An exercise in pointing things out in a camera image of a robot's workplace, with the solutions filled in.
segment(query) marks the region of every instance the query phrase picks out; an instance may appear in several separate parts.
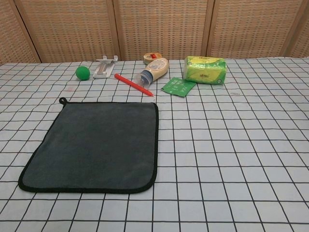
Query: table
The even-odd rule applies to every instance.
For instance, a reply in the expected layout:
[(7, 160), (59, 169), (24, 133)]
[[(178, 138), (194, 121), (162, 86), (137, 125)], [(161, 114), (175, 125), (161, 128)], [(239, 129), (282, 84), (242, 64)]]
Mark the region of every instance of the table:
[[(0, 231), (309, 231), (309, 58), (228, 59), (224, 85), (196, 85), (186, 98), (154, 82), (155, 98), (111, 77), (78, 81), (79, 65), (0, 66)], [(142, 61), (116, 63), (132, 78)], [(139, 194), (31, 193), (18, 177), (62, 105), (156, 102), (158, 173)]]

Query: green sachet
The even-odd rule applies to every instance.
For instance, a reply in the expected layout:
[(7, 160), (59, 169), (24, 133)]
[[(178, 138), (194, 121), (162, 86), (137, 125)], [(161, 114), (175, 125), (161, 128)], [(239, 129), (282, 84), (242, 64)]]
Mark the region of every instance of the green sachet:
[(194, 82), (184, 81), (180, 78), (173, 77), (162, 90), (166, 93), (185, 97), (190, 90), (196, 85)]

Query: dark gray towel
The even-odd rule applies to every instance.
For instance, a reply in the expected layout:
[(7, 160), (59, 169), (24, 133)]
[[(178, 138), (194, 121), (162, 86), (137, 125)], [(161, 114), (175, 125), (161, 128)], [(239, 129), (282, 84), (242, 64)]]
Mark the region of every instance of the dark gray towel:
[(22, 171), (34, 192), (134, 193), (156, 178), (154, 103), (67, 102)]

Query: tape roll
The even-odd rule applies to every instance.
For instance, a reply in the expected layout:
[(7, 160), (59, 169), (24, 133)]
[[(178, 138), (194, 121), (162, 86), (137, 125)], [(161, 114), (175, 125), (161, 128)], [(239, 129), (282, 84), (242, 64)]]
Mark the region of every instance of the tape roll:
[(162, 55), (158, 52), (148, 52), (144, 55), (144, 63), (149, 64), (150, 62), (154, 61), (155, 59), (162, 58)]

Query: mayonnaise bottle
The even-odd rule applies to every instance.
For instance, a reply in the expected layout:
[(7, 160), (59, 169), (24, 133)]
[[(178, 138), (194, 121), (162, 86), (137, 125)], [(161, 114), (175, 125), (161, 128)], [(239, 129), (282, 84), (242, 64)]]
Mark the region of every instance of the mayonnaise bottle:
[(146, 69), (135, 76), (135, 79), (140, 86), (148, 88), (153, 81), (166, 74), (168, 69), (169, 61), (165, 58), (159, 58), (149, 63)]

